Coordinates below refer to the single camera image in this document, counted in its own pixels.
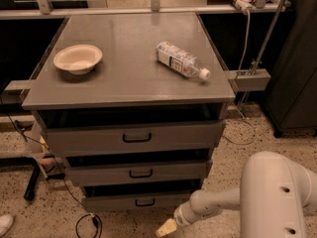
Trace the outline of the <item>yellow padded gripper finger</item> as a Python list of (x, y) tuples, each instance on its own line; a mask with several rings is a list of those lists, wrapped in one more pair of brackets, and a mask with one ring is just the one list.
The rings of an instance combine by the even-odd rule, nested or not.
[(177, 223), (174, 219), (169, 218), (157, 231), (158, 238), (162, 238), (177, 230)]

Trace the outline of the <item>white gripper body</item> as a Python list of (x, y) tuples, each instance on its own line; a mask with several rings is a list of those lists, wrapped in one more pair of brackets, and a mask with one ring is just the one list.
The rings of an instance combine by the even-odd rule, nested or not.
[(201, 215), (196, 213), (189, 201), (180, 204), (174, 211), (174, 220), (178, 226), (189, 226), (197, 222)]

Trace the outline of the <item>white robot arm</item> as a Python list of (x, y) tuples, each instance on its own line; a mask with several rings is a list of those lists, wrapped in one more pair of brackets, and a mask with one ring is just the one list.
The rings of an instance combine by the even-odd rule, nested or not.
[(241, 238), (306, 238), (304, 216), (317, 212), (317, 174), (283, 155), (256, 153), (246, 161), (238, 188), (194, 191), (156, 235), (163, 237), (224, 209), (240, 212)]

